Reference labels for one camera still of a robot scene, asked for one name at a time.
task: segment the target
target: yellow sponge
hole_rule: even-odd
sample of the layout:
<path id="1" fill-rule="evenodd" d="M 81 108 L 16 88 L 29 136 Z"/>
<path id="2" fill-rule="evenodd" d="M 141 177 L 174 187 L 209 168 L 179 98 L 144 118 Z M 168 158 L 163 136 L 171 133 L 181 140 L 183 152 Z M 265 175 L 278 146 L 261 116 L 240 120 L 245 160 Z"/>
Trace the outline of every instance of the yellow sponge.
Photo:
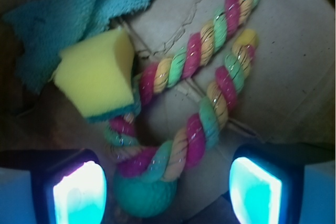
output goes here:
<path id="1" fill-rule="evenodd" d="M 131 71 L 134 49 L 118 28 L 79 42 L 59 53 L 55 85 L 88 118 L 134 102 Z"/>

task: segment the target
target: rope toy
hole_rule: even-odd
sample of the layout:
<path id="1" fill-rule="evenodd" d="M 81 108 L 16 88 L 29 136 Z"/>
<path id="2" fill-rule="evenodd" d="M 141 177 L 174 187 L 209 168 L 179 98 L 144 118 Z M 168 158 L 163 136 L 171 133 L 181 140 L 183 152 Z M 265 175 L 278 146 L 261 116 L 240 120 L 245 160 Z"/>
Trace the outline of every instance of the rope toy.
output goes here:
<path id="1" fill-rule="evenodd" d="M 207 65 L 226 38 L 247 20 L 258 2 L 225 0 L 225 10 L 219 8 L 212 21 L 205 23 L 199 33 L 192 34 L 186 49 L 180 49 L 172 58 L 152 63 L 134 78 L 137 109 L 133 114 L 111 119 L 105 131 L 111 156 L 117 163 L 115 196 L 120 206 L 130 214 L 149 217 L 164 211 L 174 198 L 176 180 L 182 171 L 199 164 L 205 150 L 219 141 L 219 132 L 224 128 L 228 113 L 235 107 L 237 95 L 250 73 L 258 46 L 256 33 L 248 29 L 237 38 L 232 51 L 225 55 L 223 66 L 216 69 L 215 80 L 209 84 L 198 113 L 189 117 L 187 125 L 176 133 L 173 140 L 160 147 L 141 146 L 135 135 L 134 117 L 155 94 L 191 77 L 199 67 Z M 157 191 L 157 194 L 152 200 L 147 198 L 145 204 L 144 199 L 134 199 L 139 190 Z M 165 204 L 158 207 L 156 204 L 161 196 L 165 198 Z"/>

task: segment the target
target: blue towel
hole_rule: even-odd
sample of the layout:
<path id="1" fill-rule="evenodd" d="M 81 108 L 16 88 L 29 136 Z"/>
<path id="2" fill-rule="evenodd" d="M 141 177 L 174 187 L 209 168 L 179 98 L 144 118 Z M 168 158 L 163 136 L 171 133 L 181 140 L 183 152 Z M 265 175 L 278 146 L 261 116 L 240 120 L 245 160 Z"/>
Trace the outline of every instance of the blue towel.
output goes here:
<path id="1" fill-rule="evenodd" d="M 150 0 L 36 0 L 3 16 L 25 46 L 15 74 L 34 93 L 57 68 L 58 52 L 108 29 L 109 19 L 145 9 Z"/>

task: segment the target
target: green ball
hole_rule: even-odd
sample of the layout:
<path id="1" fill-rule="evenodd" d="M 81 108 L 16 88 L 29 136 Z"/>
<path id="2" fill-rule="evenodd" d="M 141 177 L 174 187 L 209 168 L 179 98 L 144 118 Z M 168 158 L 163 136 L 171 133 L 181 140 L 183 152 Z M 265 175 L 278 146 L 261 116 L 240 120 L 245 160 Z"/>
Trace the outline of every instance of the green ball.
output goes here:
<path id="1" fill-rule="evenodd" d="M 114 174 L 113 191 L 119 206 L 129 214 L 148 218 L 162 213 L 172 203 L 177 180 L 173 182 L 142 182 L 139 178 L 124 178 Z"/>

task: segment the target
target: cyan light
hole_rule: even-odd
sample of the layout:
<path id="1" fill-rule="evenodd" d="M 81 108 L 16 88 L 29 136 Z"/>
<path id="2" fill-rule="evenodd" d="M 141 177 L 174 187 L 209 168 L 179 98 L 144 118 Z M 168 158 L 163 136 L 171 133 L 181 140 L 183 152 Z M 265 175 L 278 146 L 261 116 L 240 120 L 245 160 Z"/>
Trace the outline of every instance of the cyan light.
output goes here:
<path id="1" fill-rule="evenodd" d="M 53 187 L 58 224 L 100 223 L 106 204 L 106 178 L 100 165 L 84 163 Z"/>
<path id="2" fill-rule="evenodd" d="M 229 191 L 240 223 L 279 222 L 282 182 L 246 157 L 231 165 Z"/>

